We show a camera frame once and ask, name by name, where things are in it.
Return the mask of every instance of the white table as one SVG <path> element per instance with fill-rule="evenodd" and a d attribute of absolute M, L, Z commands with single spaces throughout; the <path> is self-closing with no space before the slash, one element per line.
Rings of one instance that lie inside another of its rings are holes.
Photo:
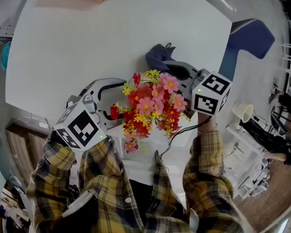
<path fill-rule="evenodd" d="M 158 43 L 172 42 L 178 61 L 218 71 L 230 28 L 205 0 L 28 0 L 12 41 L 6 102 L 56 120 L 92 80 L 147 70 L 144 56 Z"/>

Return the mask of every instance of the yellow plaid shirt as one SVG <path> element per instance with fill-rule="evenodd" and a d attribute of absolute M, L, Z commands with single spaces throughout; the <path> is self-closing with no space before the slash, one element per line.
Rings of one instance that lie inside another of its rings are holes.
<path fill-rule="evenodd" d="M 192 232 L 189 209 L 199 217 L 198 232 L 243 232 L 240 219 L 232 203 L 232 187 L 223 174 L 223 145 L 217 131 L 197 137 L 191 148 L 191 158 L 183 174 L 187 213 L 175 197 L 168 174 L 158 153 L 155 153 L 155 173 L 151 202 L 145 224 L 123 164 L 114 151 L 114 141 L 107 137 L 83 153 L 79 170 L 80 192 L 93 193 L 93 206 L 83 216 L 67 221 L 68 232 L 75 232 L 90 223 L 89 232 Z M 26 194 L 34 209 L 36 232 L 60 232 L 58 225 L 67 209 L 70 169 L 76 163 L 73 151 L 50 139 L 44 145 L 44 156 L 31 175 Z"/>

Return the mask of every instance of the brown carpet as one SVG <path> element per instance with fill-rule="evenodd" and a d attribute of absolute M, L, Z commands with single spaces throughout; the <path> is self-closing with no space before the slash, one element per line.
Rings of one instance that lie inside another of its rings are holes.
<path fill-rule="evenodd" d="M 287 123 L 286 126 L 291 132 L 291 124 Z M 243 201 L 240 196 L 235 198 L 235 204 L 257 232 L 268 227 L 291 205 L 291 167 L 280 161 L 273 161 L 270 174 L 267 191 Z"/>

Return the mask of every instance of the person's arm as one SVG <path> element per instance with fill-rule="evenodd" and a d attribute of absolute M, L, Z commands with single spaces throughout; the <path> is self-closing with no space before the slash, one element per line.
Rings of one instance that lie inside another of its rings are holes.
<path fill-rule="evenodd" d="M 198 123 L 208 116 L 199 114 Z M 233 202 L 230 182 L 223 177 L 223 145 L 216 122 L 198 128 L 193 141 L 191 158 L 183 174 L 187 209 L 192 208 L 199 217 L 199 232 L 243 232 L 241 220 Z"/>
<path fill-rule="evenodd" d="M 75 154 L 65 148 L 62 139 L 53 132 L 43 147 L 44 155 L 31 174 L 26 190 L 34 214 L 35 232 L 49 232 L 67 209 L 70 169 L 76 163 Z"/>

